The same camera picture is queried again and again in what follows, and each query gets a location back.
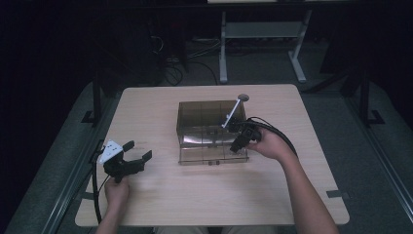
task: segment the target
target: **dark floor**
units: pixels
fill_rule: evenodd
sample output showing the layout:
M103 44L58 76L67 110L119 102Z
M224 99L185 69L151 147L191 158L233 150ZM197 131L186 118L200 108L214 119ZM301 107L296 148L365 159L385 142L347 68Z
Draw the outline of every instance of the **dark floor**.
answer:
M297 82L289 63L287 51L291 46L293 42L280 41L268 48L256 50L259 47L249 47L244 51L247 53L229 56L227 85L294 84L303 91L330 77L319 74L328 46L326 42L308 42L303 46L300 61L308 79L305 84ZM188 54L198 49L199 45L189 44ZM218 79L219 75L217 54L191 58L189 61L188 72L179 64L175 66L183 73L183 80L178 86L215 85L214 79ZM206 64L211 70L196 62ZM167 73L169 80L173 74L176 74L175 70L170 68L170 73ZM406 189L413 193L412 131L394 110L386 93L374 84L371 84L370 90L370 110L378 110L386 124L365 128L353 108L357 105L358 93L351 98L342 97L339 93L342 84L343 81L340 81L316 94L302 95L337 185L349 195L345 204L351 219L340 226L340 231L413 233L412 220L395 195L370 139L371 134L377 137ZM170 86L170 83L164 80L160 86ZM74 217L89 180L89 157L97 141L105 137L120 95L103 98L103 117L93 128L92 124L81 123L85 112L93 109L92 85L85 87L10 222L7 233L94 232L92 228L78 227ZM77 169L76 179L68 181L74 168ZM295 233L295 230L293 227L281 227L280 232ZM122 227L119 233L150 233L150 228Z

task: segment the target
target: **wire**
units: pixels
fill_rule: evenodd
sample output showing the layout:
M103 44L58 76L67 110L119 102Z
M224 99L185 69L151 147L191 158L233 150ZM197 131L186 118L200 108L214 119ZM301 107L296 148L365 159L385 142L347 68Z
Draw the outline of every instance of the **wire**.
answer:
M97 190L97 194L100 193L100 189L102 189L103 185L106 183L107 179L109 179L109 175L105 178L105 180L103 181L103 183L100 185L99 190Z
M161 47L158 49L158 51L152 51L153 53L158 54L164 48L164 40L162 40L162 38L158 36L151 36L151 38L161 41Z
M277 128L275 128L271 125L266 125L266 124L263 124L263 123L255 122L253 120L242 121L242 122L239 122L239 123L235 123L235 125L253 125L253 126L264 128L264 129L272 132L273 134L278 135L279 137L281 137L283 139L283 141L285 141L285 143L289 146L289 148L292 150L292 152L298 157L297 151L295 150L295 147L292 144L292 142L289 140L289 138L285 134L283 134Z
M199 61L188 61L188 64L189 63L199 64L199 65L202 65L202 66L206 67L210 71L210 73L212 73L213 81L215 82L215 85L218 85L218 80L216 79L215 73L213 72L213 70L209 66L207 66L206 64L204 64L202 62L199 62Z
M172 72L168 71L168 68L173 69L174 74ZM179 85L183 80L182 71L180 71L177 67L175 67L174 63L172 63L171 66L167 66L166 69L167 69L166 73L169 74L169 77L174 79L174 81L171 81L168 76L165 76L166 81L172 86Z
M248 119L259 119L262 122L266 123L267 125L271 126L272 128L274 128L274 126L272 126L270 123L268 123L267 121L265 121L264 119L260 118L260 117L249 117Z

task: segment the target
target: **transparent box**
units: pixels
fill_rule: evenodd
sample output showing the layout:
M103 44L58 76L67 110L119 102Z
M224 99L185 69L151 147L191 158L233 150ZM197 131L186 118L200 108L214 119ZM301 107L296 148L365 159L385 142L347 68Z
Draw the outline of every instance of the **transparent box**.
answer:
M237 153L230 150L231 143L238 134L228 133L221 127L235 103L234 100L179 103L176 132L179 139L180 165L219 165L244 163L248 160L245 149ZM233 116L245 120L242 102Z

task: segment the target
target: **tabletop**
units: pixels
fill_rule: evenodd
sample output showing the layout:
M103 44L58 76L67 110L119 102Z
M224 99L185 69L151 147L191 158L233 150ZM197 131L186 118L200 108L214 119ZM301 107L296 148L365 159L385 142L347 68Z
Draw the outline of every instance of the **tabletop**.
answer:
M232 100L249 95L246 117L260 117L288 136L300 162L337 224L349 221L303 101L293 85L129 88L124 90L106 136L134 149L125 160L139 159L148 150L153 158L145 171L130 176L131 194L123 225L224 226L293 224L285 176L280 164L248 151L246 163L181 166L176 133L181 101ZM98 184L106 174L97 167ZM87 192L92 192L90 183ZM106 210L100 193L102 214ZM83 199L76 215L80 226L97 225L94 202Z

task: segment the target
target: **metal stand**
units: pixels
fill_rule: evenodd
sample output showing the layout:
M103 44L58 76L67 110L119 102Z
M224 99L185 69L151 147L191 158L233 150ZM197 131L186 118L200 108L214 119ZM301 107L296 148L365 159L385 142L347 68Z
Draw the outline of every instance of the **metal stand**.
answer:
M297 79L300 83L305 83L306 77L298 54L306 35L312 11L307 11L302 21L284 22L227 22L226 13L222 13L221 23L221 52L219 55L219 81L221 84L228 82L227 61L225 57L225 43L227 38L276 38L288 37L297 38L297 45L294 50L288 52Z

